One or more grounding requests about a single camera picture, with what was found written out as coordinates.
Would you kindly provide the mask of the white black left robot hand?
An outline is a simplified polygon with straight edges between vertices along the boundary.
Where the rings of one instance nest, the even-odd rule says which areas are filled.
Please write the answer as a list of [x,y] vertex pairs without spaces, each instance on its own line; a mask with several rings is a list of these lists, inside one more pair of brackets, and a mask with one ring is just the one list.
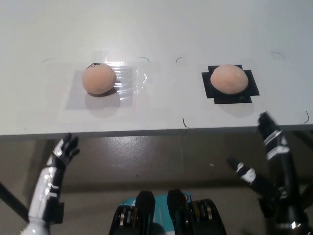
[[54,147],[41,170],[28,211],[28,224],[22,235],[49,235],[54,224],[61,224],[65,204],[60,202],[67,165],[79,153],[78,137],[68,133]]

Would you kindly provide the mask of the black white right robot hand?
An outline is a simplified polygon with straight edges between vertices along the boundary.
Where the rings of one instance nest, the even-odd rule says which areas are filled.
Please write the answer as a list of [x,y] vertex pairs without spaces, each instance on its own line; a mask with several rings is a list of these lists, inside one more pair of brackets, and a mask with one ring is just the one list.
[[295,230],[308,225],[301,205],[300,190],[292,153],[283,131],[267,112],[258,118],[270,179],[257,174],[235,158],[227,160],[236,174],[273,206],[273,217],[280,229]]

